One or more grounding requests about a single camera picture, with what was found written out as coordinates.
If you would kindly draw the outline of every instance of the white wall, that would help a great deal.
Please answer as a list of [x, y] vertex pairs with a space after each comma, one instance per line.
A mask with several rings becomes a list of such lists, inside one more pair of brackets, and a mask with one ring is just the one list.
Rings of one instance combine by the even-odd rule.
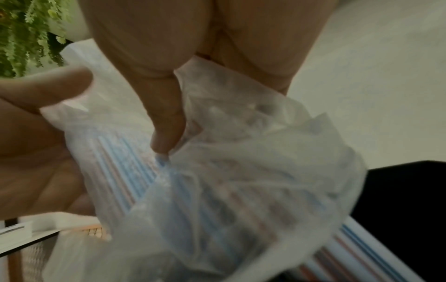
[[328, 112], [370, 168], [446, 161], [446, 1], [352, 0], [289, 96]]

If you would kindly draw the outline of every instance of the foliage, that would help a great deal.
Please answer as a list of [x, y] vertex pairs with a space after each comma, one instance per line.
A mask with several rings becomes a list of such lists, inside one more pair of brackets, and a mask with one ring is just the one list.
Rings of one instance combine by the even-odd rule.
[[0, 77], [23, 76], [28, 63], [42, 66], [49, 57], [61, 65], [64, 37], [50, 31], [69, 21], [71, 0], [0, 0]]

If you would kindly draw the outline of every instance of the hand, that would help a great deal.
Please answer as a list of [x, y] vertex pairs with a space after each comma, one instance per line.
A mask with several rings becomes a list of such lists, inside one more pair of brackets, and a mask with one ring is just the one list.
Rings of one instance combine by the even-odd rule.
[[194, 54], [285, 94], [337, 0], [79, 0], [96, 43], [129, 81], [167, 153], [185, 127], [173, 70]]
[[79, 168], [39, 108], [81, 94], [85, 68], [0, 80], [0, 220], [53, 211], [94, 214]]

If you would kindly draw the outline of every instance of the translucent plastic bag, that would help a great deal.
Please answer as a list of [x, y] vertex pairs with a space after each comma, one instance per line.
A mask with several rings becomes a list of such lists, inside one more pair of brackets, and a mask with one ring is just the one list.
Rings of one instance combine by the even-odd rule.
[[113, 237], [81, 281], [265, 281], [317, 251], [361, 192], [364, 164], [325, 115], [241, 74], [198, 58], [176, 72], [188, 124], [167, 159], [93, 41], [63, 56], [95, 82], [43, 113], [65, 131]]

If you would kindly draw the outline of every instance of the green plant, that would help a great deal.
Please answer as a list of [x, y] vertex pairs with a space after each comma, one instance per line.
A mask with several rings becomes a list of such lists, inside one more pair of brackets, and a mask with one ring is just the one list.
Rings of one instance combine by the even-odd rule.
[[51, 23], [69, 21], [71, 0], [0, 0], [0, 77], [19, 77], [28, 63], [42, 60], [63, 64], [59, 55], [64, 37], [50, 32]]

